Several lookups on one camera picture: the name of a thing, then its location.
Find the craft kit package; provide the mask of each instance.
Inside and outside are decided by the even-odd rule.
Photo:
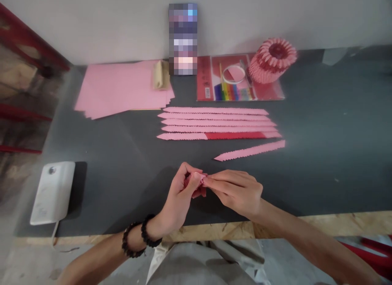
[[[229,56],[199,56],[198,101],[283,100],[279,80],[269,84],[253,82],[247,73],[254,53]]]

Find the beaded bracelet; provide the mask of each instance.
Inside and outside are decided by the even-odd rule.
[[[149,220],[151,220],[153,217],[155,217],[155,215],[149,214],[149,215],[146,216],[146,218],[144,219],[143,224],[142,224],[142,229],[141,229],[141,230],[142,230],[142,238],[143,238],[143,241],[144,241],[148,246],[150,246],[150,247],[157,247],[157,246],[160,245],[160,243],[162,242],[162,238],[159,239],[159,240],[157,240],[157,241],[152,241],[152,240],[148,237],[147,231],[146,231],[147,222],[148,222]]]
[[[143,254],[143,252],[146,250],[146,249],[142,249],[141,251],[134,252],[134,251],[130,250],[128,247],[129,231],[131,231],[134,227],[136,227],[140,224],[141,224],[141,222],[132,223],[127,229],[125,229],[124,234],[122,235],[122,245],[121,245],[122,251],[124,252],[124,254],[126,256],[128,256],[130,258],[140,257]]]

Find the floor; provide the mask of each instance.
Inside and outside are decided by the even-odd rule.
[[[0,102],[52,117],[61,82],[61,75],[50,80],[35,79],[28,90],[6,98],[0,96]],[[11,124],[0,120],[0,139],[8,145],[42,149],[49,126],[47,122]],[[35,154],[0,153],[0,280],[4,285],[55,284],[66,265],[91,247],[83,245],[70,253],[60,253],[46,246],[20,247],[13,244],[18,213],[33,188],[26,183],[27,178],[39,159],[40,156]],[[388,238],[378,238],[392,245]],[[339,240],[358,242],[357,238]],[[265,254],[265,272],[271,285],[335,284],[332,278],[310,264],[287,241],[259,240],[259,243]],[[57,250],[70,248],[56,247]],[[147,249],[145,256],[128,260],[102,284],[145,284],[152,256],[153,250]]]

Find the tabletop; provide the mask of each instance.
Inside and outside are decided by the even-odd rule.
[[[390,61],[349,60],[329,67],[298,61],[281,77],[286,100],[273,102],[196,102],[196,77],[172,76],[176,97],[170,106],[264,108],[286,140],[284,149],[226,162],[213,158],[275,139],[159,140],[161,111],[86,119],[73,110],[85,67],[74,67],[29,179],[34,188],[16,235],[51,235],[53,225],[29,225],[35,186],[44,164],[66,160],[77,165],[69,214],[57,233],[61,237],[116,233],[159,212],[183,161],[209,174],[247,171],[263,184],[264,199],[296,216],[391,210],[392,91],[387,64]],[[390,220],[390,214],[384,219]],[[252,226],[248,234],[257,237],[260,229],[249,223],[208,192],[206,198],[192,201],[184,231],[228,224],[243,231]]]

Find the wooden board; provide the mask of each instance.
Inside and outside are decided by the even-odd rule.
[[[330,214],[300,217],[330,236],[365,236],[392,234],[392,211],[363,212],[351,214]],[[108,235],[60,237],[57,245],[97,244]],[[221,223],[185,226],[164,238],[168,242],[187,242],[203,240],[238,240],[238,239],[278,238],[259,224],[246,222]],[[50,245],[51,239],[34,237],[17,237],[15,244]]]

